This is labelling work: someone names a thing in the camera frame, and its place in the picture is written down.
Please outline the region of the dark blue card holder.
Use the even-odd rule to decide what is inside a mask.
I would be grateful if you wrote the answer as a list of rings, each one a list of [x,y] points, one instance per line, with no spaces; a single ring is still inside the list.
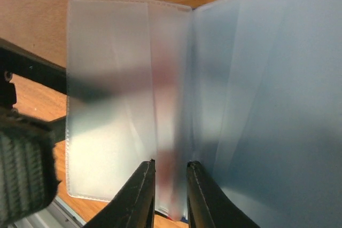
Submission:
[[[66,184],[110,201],[157,160],[152,43],[177,53],[176,153],[261,227],[341,227],[341,0],[70,0]]]

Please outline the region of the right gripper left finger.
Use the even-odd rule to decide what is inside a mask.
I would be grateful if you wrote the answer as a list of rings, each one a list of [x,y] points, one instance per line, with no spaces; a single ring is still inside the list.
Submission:
[[[153,227],[155,160],[143,161],[109,204],[85,227]]]

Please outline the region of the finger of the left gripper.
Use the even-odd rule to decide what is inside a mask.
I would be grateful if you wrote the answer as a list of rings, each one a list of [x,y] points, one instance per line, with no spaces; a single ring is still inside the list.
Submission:
[[[107,92],[72,77],[66,68],[45,60],[1,38],[1,70],[7,71],[71,98],[93,102],[107,97]]]

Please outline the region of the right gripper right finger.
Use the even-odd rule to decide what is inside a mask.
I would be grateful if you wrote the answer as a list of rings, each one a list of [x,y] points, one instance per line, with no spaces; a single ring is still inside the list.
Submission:
[[[190,227],[258,227],[228,199],[200,162],[188,162],[186,184]]]

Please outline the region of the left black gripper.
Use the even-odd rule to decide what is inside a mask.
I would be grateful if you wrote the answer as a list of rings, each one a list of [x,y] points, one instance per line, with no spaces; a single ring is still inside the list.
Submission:
[[[54,135],[46,122],[13,111],[12,73],[1,72],[1,225],[39,212],[57,195]]]

